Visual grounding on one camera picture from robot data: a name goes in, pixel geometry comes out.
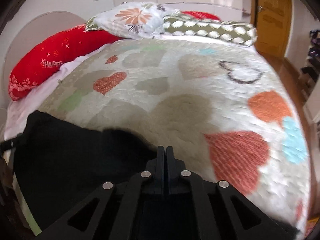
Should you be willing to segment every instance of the pillow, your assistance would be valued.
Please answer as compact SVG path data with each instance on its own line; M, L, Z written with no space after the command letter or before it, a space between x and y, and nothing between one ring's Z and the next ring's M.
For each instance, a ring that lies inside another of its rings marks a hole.
M164 17L166 35L198 35L249 47L257 41L257 30L249 23L219 22L216 20L194 20L185 14Z
M182 11L182 13L184 14L188 14L191 15L199 20L203 20L203 19L212 19L212 20L218 20L221 21L221 19L218 16L215 16L213 14L210 13L206 13L206 12L197 12L197 11Z
M163 32L163 17L179 10L154 2L127 2L87 22L86 31L106 30L124 38L152 38Z
M25 97L32 88L57 72L63 63L122 39L106 31L85 32L84 29L85 25L79 25L56 33L28 52L10 73L11 99L17 101Z

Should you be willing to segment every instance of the red body pillow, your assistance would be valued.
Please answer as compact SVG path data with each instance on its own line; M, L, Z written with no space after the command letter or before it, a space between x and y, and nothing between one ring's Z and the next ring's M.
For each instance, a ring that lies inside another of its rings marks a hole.
M183 11L182 13L191 15L199 20L202 19L212 19L212 20L218 20L221 21L221 19L218 16L215 16L210 13L205 13L205 12L196 12L196 11Z
M25 97L32 88L57 72L63 63L123 39L106 31L85 32L84 28L85 25L79 25L56 33L20 60L10 73L9 95L13 101Z

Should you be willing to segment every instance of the orange flower print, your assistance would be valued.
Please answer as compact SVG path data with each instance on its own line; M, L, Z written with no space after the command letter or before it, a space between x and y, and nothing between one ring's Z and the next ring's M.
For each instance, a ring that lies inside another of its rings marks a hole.
M142 10L138 8L127 9L125 11L120 11L119 14L115 15L116 17L122 17L122 21L125 21L125 24L138 24L139 21L143 24L147 23L147 20L152 17L150 14L142 14Z

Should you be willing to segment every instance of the red heart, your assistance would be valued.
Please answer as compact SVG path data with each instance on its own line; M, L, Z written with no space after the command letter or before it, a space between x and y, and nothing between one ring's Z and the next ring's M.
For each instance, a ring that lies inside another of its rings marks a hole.
M107 59L107 61L105 62L105 64L110 64L110 63L114 63L118 60L118 57L116 55L111 56L110 58Z
M300 220L303 212L303 202L302 199L299 199L297 208L296 208L296 223Z
M116 85L120 84L121 81L124 80L126 77L126 72L117 72L109 77L100 78L96 82L94 82L93 89L101 93L102 95L105 95Z
M243 195L256 189L258 167L267 162L268 143L252 131L205 134L218 180L227 180Z

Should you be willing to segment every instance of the white wall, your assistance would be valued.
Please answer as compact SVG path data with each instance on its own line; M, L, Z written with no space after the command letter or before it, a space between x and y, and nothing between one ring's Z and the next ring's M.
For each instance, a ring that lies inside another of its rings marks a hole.
M297 70L305 66L310 45L309 32L318 28L320 22L314 19L306 6L300 0L292 0L291 31L285 57Z
M0 73L8 48L18 32L32 19L41 14L52 11L67 11L80 16L83 19L113 8L113 0L26 0L13 19L7 23L0 35ZM0 78L0 107L6 107L2 90L2 78Z
M243 9L246 10L249 14L251 13L251 0L243 0ZM251 15L243 14L242 21L250 22Z

